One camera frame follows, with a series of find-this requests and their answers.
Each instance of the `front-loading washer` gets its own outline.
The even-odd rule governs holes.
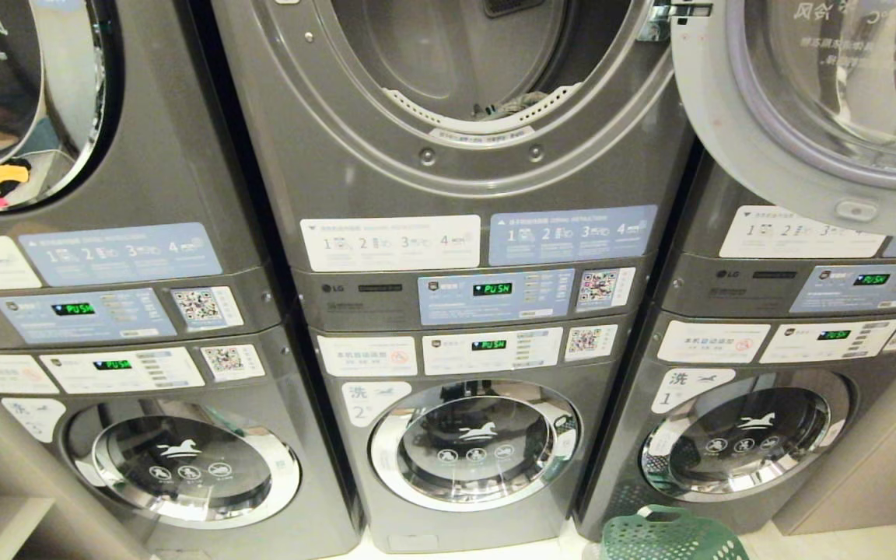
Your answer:
[[[280,320],[190,10],[0,0],[0,348]]]
[[[691,319],[653,310],[576,510],[650,503],[755,531],[896,377],[896,315]]]

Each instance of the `plastic basket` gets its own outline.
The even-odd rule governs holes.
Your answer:
[[[651,519],[653,514],[669,520]],[[604,525],[603,560],[749,560],[728,527],[686,509],[645,506]]]

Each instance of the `instruction label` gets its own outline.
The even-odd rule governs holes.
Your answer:
[[[722,258],[868,258],[885,236],[829,226],[779,206],[739,206],[719,255]]]
[[[475,214],[299,221],[316,272],[475,268],[480,225]]]
[[[490,265],[543,264],[645,254],[655,205],[493,214]]]

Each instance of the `stacked washer dryer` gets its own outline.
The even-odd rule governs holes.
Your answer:
[[[360,514],[185,2],[0,0],[0,397],[149,548],[331,556]]]
[[[376,545],[554,536],[691,144],[647,3],[214,8]]]

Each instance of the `dryer door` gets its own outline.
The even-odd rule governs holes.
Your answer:
[[[107,26],[93,0],[0,0],[0,212],[63,191],[89,162]]]
[[[299,461],[278,437],[198,404],[101,404],[72,419],[67,433],[68,457],[87,482],[169,525],[256,523],[287,506],[299,487]]]
[[[674,5],[694,130],[767,201],[896,235],[896,2]]]
[[[554,391],[519,380],[452,383],[405,398],[369,446],[392,492],[441,511],[481,511],[526,499],[561,474],[579,422]]]
[[[642,472],[678,500],[738,499],[807,467],[847,415],[849,389],[834,373],[762,373],[672,411],[644,444]]]

